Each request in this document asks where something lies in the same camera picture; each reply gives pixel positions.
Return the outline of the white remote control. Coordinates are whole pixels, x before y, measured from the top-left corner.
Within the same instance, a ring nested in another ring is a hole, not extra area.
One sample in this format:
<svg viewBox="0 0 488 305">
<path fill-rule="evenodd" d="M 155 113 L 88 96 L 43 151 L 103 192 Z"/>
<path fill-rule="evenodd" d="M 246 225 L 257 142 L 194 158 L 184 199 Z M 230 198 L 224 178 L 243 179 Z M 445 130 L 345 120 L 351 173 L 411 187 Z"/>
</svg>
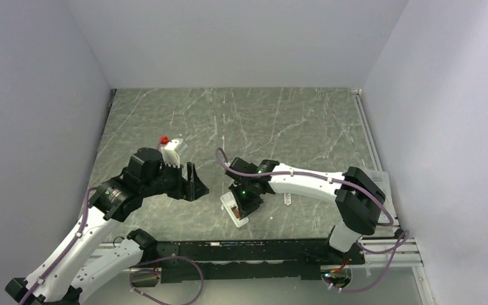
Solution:
<svg viewBox="0 0 488 305">
<path fill-rule="evenodd" d="M 241 228 L 249 223 L 248 217 L 240 215 L 237 202 L 232 192 L 227 192 L 220 197 L 222 208 L 227 212 L 234 225 Z"/>
</svg>

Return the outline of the white battery compartment cover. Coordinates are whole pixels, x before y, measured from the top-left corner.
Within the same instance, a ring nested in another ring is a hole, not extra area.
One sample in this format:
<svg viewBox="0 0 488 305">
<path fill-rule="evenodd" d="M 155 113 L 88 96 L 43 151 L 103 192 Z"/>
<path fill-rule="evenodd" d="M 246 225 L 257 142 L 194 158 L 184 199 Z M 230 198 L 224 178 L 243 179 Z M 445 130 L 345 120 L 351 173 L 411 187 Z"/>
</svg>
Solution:
<svg viewBox="0 0 488 305">
<path fill-rule="evenodd" d="M 284 200 L 284 204 L 289 207 L 292 204 L 291 194 L 290 193 L 285 193 L 283 195 L 283 200 Z"/>
</svg>

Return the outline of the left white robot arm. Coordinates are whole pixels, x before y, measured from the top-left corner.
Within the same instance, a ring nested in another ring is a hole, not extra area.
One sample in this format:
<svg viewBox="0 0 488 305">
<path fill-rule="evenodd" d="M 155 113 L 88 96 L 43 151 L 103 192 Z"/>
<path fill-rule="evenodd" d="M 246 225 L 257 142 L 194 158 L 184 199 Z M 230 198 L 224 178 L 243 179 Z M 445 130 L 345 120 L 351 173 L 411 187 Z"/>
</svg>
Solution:
<svg viewBox="0 0 488 305">
<path fill-rule="evenodd" d="M 195 165 L 188 162 L 186 168 L 184 175 L 179 155 L 168 146 L 140 148 L 118 176 L 88 188 L 71 232 L 30 275 L 11 279 L 6 293 L 18 304 L 82 304 L 122 270 L 152 265 L 159 257 L 158 242 L 142 229 L 131 231 L 109 254 L 87 260 L 144 199 L 166 195 L 195 201 L 208 194 Z"/>
</svg>

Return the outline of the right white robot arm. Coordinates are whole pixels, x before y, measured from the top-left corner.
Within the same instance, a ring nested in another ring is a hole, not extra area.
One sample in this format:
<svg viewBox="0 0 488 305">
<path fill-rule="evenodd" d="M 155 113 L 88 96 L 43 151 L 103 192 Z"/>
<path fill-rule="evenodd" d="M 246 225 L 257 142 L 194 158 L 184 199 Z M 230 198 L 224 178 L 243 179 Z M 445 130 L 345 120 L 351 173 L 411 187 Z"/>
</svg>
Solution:
<svg viewBox="0 0 488 305">
<path fill-rule="evenodd" d="M 339 264 L 363 236 L 373 235 L 379 218 L 393 218 L 384 206 L 385 193 L 360 168 L 349 167 L 345 172 L 317 172 L 264 159 L 259 165 L 235 158 L 225 166 L 225 174 L 233 183 L 220 197 L 223 209 L 236 227 L 248 223 L 248 215 L 263 203 L 264 194 L 296 194 L 334 203 L 341 220 L 329 233 L 325 256 Z"/>
</svg>

